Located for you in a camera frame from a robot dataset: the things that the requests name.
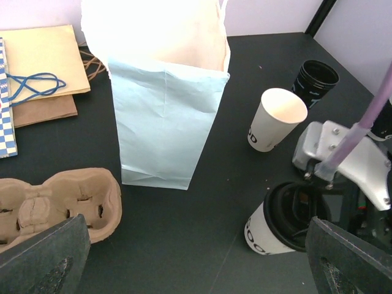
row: white paper bag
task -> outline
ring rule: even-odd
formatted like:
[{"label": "white paper bag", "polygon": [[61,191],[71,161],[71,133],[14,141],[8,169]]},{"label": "white paper bag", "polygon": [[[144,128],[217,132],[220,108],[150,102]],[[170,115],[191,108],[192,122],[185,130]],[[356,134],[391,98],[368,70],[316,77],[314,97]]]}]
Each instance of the white paper bag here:
[{"label": "white paper bag", "polygon": [[229,78],[226,2],[82,1],[111,76],[123,184],[188,188]]}]

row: brown paper bag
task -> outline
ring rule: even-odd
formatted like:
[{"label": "brown paper bag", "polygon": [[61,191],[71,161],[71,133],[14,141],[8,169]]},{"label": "brown paper bag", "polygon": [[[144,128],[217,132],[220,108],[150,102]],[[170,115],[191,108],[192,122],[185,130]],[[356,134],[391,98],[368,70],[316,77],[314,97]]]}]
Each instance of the brown paper bag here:
[{"label": "brown paper bag", "polygon": [[78,115],[72,95],[31,100],[12,107],[14,127]]}]

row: black table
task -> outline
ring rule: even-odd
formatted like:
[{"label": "black table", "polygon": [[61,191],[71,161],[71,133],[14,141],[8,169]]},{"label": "black table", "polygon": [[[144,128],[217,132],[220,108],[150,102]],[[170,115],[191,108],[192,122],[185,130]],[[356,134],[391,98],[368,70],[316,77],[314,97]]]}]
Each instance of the black table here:
[{"label": "black table", "polygon": [[[121,223],[92,245],[78,293],[316,293],[306,254],[258,255],[244,225],[267,188],[297,179],[291,157],[307,124],[330,119],[349,127],[371,94],[303,33],[229,43],[231,78],[189,190],[122,186]],[[307,59],[334,67],[340,83],[274,150],[255,151],[246,135],[262,92],[290,89]],[[17,129],[19,155],[0,160],[1,178],[40,184],[63,170],[105,167],[121,181],[108,77],[99,75],[75,101],[76,118]]]}]

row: paper cup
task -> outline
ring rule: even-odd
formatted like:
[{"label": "paper cup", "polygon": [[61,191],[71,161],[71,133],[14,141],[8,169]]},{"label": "paper cup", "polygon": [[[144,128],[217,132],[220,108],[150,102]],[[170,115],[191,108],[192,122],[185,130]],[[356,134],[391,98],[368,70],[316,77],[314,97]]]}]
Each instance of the paper cup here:
[{"label": "paper cup", "polygon": [[269,191],[245,225],[245,240],[262,255],[305,252],[306,229],[313,216],[331,219],[322,193],[304,183],[282,183]]},{"label": "paper cup", "polygon": [[295,251],[281,243],[268,227],[264,216],[264,203],[247,220],[244,233],[249,247],[259,254],[272,255]]},{"label": "paper cup", "polygon": [[257,151],[271,151],[306,116],[306,105],[297,95],[284,89],[268,89],[262,95],[247,140]]}]

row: cup rim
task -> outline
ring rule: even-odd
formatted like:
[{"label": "cup rim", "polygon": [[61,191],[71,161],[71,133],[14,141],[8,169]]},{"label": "cup rim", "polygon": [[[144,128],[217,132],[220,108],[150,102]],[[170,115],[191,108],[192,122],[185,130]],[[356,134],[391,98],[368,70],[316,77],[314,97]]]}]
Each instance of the cup rim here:
[{"label": "cup rim", "polygon": [[[274,116],[271,113],[271,110],[272,110],[271,109],[271,105],[267,105],[267,102],[271,102],[272,100],[276,100],[277,99],[276,94],[285,95],[286,98],[290,97],[291,99],[293,99],[295,102],[298,103],[298,109],[302,112],[302,116],[300,116],[300,119],[297,119],[295,121],[289,121],[289,120],[282,119],[282,118],[279,118],[277,116]],[[288,125],[299,124],[299,123],[303,122],[307,118],[307,107],[306,107],[306,104],[296,94],[294,94],[291,91],[286,90],[286,89],[282,89],[282,88],[270,88],[270,89],[267,89],[262,94],[261,103],[263,105],[263,108],[264,108],[265,112],[270,117],[272,117],[276,121],[280,121],[281,123],[284,123],[284,124],[288,124]]]},{"label": "cup rim", "polygon": [[[320,81],[320,80],[318,80],[317,78],[313,77],[313,76],[307,71],[307,69],[306,69],[309,65],[315,65],[315,66],[322,67],[323,70],[328,71],[329,74],[331,74],[331,75],[335,78],[335,81],[332,82],[332,83],[327,83],[327,82]],[[303,74],[303,77],[304,77],[305,79],[308,79],[311,83],[314,84],[315,87],[320,88],[320,89],[325,89],[325,90],[327,90],[327,89],[332,89],[332,88],[335,87],[335,86],[339,83],[339,81],[340,81],[340,76],[339,76],[339,74],[336,72],[336,70],[334,70],[331,66],[329,66],[329,65],[327,65],[326,63],[324,63],[324,62],[322,62],[322,61],[319,61],[319,60],[313,60],[313,59],[311,59],[311,60],[305,61],[305,62],[302,64],[302,66],[301,66],[301,68],[300,68],[300,71],[303,72],[302,74]]]}]

